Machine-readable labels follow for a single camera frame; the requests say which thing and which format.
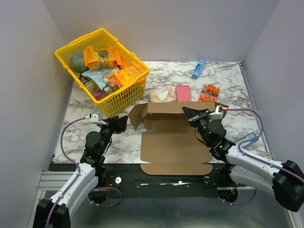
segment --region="open cardboard box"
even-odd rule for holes
[[[137,104],[129,113],[135,129],[143,122],[141,169],[150,175],[206,175],[212,171],[210,148],[195,138],[182,107],[214,112],[216,102],[165,102]]]

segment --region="black wire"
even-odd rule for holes
[[[110,142],[109,142],[109,145],[108,145],[108,147],[106,148],[106,151],[104,152],[104,154],[106,154],[106,153],[108,152],[108,149],[109,149],[109,147],[111,146],[111,144],[112,144],[112,138],[111,138],[111,140],[110,140]]]
[[[194,131],[194,136],[195,136],[195,138],[196,138],[197,140],[199,140],[202,144],[206,145],[204,141],[202,141],[202,140],[200,140],[198,137],[196,137],[196,134],[195,134],[195,133],[196,133],[197,131],[198,131],[198,130],[195,130],[195,131]]]

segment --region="red and orange package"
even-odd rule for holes
[[[204,85],[199,96],[199,101],[216,102],[219,96],[220,89],[213,85]]]

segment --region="white marble surface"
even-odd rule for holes
[[[148,90],[164,85],[190,85],[192,101],[198,101],[204,84],[213,84],[221,89],[218,102],[229,105],[230,108],[251,108],[250,98],[243,80],[240,67],[235,62],[207,62],[202,74],[197,80],[191,79],[191,74],[197,62],[145,62],[150,68],[146,82],[144,97],[136,104],[149,101]],[[123,111],[121,115],[128,114],[132,106]],[[67,108],[64,126],[69,122],[89,114],[97,107],[88,95],[74,83],[69,105]],[[236,140],[253,131],[258,132],[258,126],[253,114],[245,112],[229,112],[223,120],[226,137]],[[70,126],[65,135],[63,145],[67,154],[77,162],[84,151],[85,136],[90,131],[99,131],[96,125],[81,121]],[[114,135],[113,143],[106,153],[105,163],[142,163],[140,160],[141,133],[146,131],[143,125],[135,131],[130,121],[123,134]],[[266,147],[260,139],[248,146],[247,150],[263,157],[271,158]],[[63,156],[58,143],[54,163],[68,163]]]

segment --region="gray floor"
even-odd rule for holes
[[[54,192],[48,192],[46,198]],[[238,202],[250,199],[242,190]],[[292,228],[287,210],[260,192],[247,206],[233,207],[211,198],[125,199],[115,208],[87,200],[72,219],[72,228]]]

